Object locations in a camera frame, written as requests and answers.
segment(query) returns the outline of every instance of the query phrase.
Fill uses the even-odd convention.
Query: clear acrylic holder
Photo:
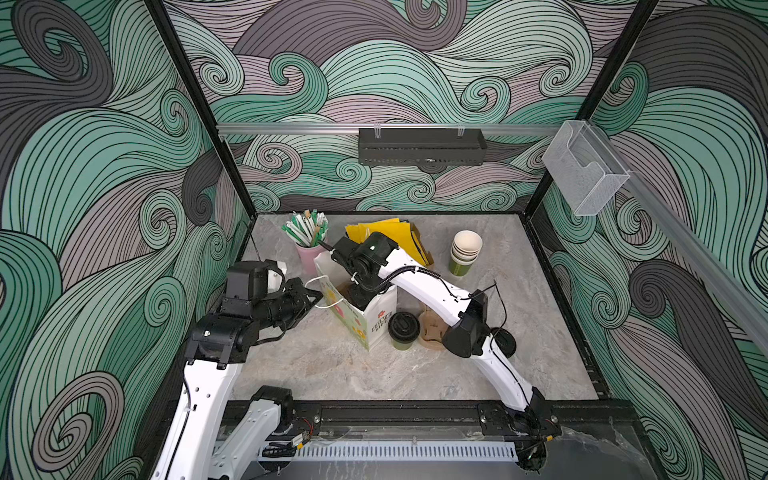
[[[568,120],[544,153],[544,165],[576,217],[597,215],[629,180],[610,142],[598,127]]]

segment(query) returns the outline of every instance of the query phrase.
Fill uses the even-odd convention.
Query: paper cup
[[[482,238],[472,230],[462,230],[453,237],[453,247],[465,255],[477,255],[482,248]]]
[[[317,276],[317,267],[315,267],[315,257],[326,251],[325,247],[318,245],[317,247],[300,247],[296,245],[296,251],[299,252],[299,258],[301,259],[301,266],[304,268],[304,273],[309,276]]]
[[[472,254],[472,255],[467,255],[466,253],[460,253],[460,252],[457,252],[455,248],[451,248],[451,255],[453,255],[453,256],[454,256],[454,257],[456,257],[457,259],[459,259],[459,260],[463,260],[463,261],[465,261],[465,262],[471,262],[471,261],[473,261],[475,258],[477,258],[477,257],[478,257],[478,254],[477,254],[477,253],[474,253],[474,254]]]
[[[453,252],[451,252],[451,261],[448,264],[448,271],[451,272],[452,275],[464,276],[474,262],[475,259],[460,260],[459,258],[456,258],[456,255],[454,255]]]

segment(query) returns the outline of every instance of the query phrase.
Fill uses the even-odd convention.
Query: pink cup
[[[304,267],[304,273],[311,277],[317,276],[315,257],[325,251],[325,247],[322,245],[318,245],[317,247],[300,247],[296,245],[296,251],[299,252],[299,258],[301,259],[301,265]]]

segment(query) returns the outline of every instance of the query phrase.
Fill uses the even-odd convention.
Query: black motor
[[[272,292],[270,272],[280,278]],[[237,262],[227,271],[227,286],[216,305],[192,327],[184,356],[190,364],[196,359],[217,362],[219,369],[244,363],[251,346],[283,338],[321,298],[301,279],[286,280],[274,260]],[[281,334],[259,340],[259,331],[271,326]]]

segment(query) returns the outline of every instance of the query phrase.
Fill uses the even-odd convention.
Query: stack of paper cups
[[[456,276],[464,276],[475,262],[482,248],[482,238],[471,230],[462,230],[453,237],[451,245],[451,263],[449,271]]]

